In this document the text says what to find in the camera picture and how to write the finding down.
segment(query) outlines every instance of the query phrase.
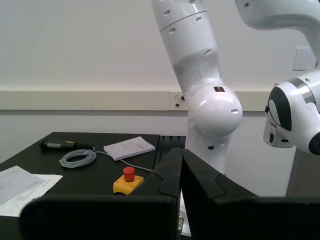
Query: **light switch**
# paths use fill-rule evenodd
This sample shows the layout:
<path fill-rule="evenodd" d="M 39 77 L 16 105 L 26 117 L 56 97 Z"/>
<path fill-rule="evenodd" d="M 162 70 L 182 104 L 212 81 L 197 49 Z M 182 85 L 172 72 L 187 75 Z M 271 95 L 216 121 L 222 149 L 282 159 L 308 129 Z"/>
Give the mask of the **light switch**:
<path fill-rule="evenodd" d="M 317 59 L 311 48 L 298 48 L 295 53 L 293 70 L 309 71 L 316 67 Z"/>

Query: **paper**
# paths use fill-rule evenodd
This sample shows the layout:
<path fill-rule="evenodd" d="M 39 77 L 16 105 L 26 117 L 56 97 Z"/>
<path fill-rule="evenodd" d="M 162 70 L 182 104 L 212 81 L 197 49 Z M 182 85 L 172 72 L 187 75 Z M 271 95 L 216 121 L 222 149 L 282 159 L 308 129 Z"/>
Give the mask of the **paper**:
<path fill-rule="evenodd" d="M 18 166 L 0 172 L 0 204 L 43 182 L 42 179 Z"/>
<path fill-rule="evenodd" d="M 154 151 L 155 147 L 139 136 L 109 146 L 104 146 L 103 149 L 107 154 L 110 155 L 110 157 L 113 158 L 113 160 L 118 161 Z"/>
<path fill-rule="evenodd" d="M 31 201 L 42 197 L 63 176 L 33 174 L 43 180 L 43 183 L 0 204 L 0 216 L 20 217 L 22 209 Z"/>

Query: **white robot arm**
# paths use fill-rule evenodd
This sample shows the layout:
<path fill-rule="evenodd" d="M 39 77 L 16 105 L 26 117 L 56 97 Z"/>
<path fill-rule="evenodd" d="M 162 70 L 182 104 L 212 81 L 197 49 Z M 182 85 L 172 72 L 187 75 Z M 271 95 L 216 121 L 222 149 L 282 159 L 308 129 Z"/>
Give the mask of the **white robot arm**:
<path fill-rule="evenodd" d="M 296 29 L 307 38 L 320 61 L 319 0 L 235 0 L 249 27 L 258 30 Z M 312 72 L 276 83 L 267 103 L 264 141 L 277 148 L 295 145 L 320 155 L 320 66 Z"/>
<path fill-rule="evenodd" d="M 220 74 L 218 47 L 202 0 L 152 0 L 165 48 L 188 106 L 186 148 L 225 173 L 231 134 L 242 119 Z"/>

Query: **black table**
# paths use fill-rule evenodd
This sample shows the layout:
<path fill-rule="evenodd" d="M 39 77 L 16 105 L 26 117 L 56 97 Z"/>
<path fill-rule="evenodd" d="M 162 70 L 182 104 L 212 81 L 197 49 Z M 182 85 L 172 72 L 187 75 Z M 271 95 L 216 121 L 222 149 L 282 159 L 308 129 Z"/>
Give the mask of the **black table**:
<path fill-rule="evenodd" d="M 130 164 L 154 169 L 159 162 L 160 153 L 157 155 L 158 144 L 164 142 L 165 137 L 159 135 L 144 134 L 112 134 L 112 133 L 72 133 L 53 132 L 43 138 L 53 140 L 67 140 L 95 146 L 96 151 L 103 151 L 106 145 L 115 144 L 141 136 L 155 147 L 155 151 L 128 158 Z M 90 165 L 68 169 L 61 167 L 59 160 L 69 151 L 42 151 L 39 148 L 39 140 L 17 155 L 0 164 L 0 171 L 19 166 L 32 174 L 62 175 L 63 178 L 48 192 L 50 194 L 68 195 L 113 195 L 113 183 L 122 176 L 123 169 L 127 167 L 121 161 L 114 161 L 104 154 L 97 154 L 96 160 Z M 149 172 L 136 169 L 136 175 L 147 178 Z M 0 216 L 0 239 L 20 240 L 18 217 Z"/>

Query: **electrical outlet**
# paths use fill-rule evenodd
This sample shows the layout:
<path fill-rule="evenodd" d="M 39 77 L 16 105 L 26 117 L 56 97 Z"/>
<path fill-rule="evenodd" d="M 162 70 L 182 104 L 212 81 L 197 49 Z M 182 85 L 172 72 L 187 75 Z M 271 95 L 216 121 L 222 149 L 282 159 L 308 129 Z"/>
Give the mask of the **electrical outlet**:
<path fill-rule="evenodd" d="M 310 71 L 316 68 L 317 59 L 311 48 L 298 48 L 295 53 L 294 71 Z"/>
<path fill-rule="evenodd" d="M 178 91 L 170 92 L 170 111 L 188 111 L 187 103 L 183 100 L 183 93 Z"/>

